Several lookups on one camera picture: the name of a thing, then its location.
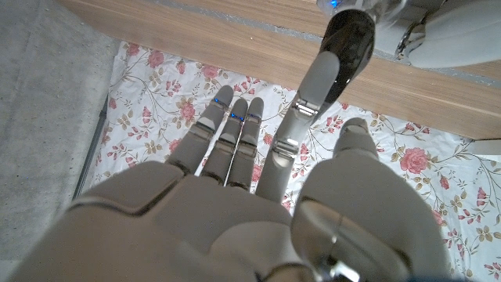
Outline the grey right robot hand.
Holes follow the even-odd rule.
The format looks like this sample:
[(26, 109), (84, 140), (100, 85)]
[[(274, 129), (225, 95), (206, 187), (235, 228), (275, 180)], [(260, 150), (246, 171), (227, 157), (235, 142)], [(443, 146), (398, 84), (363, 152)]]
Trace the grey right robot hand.
[(147, 161), (78, 197), (12, 281), (447, 281), (427, 204), (348, 120), (309, 173), (295, 209), (283, 196), (298, 145), (340, 69), (321, 52), (248, 190), (263, 103), (225, 86), (164, 163)]

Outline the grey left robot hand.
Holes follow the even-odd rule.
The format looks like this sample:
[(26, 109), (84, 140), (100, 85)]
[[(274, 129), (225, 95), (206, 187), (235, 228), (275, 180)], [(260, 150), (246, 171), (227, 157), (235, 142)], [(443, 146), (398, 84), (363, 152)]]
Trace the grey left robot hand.
[(500, 0), (317, 0), (332, 19), (348, 9), (376, 24), (375, 49), (419, 68), (500, 59)]

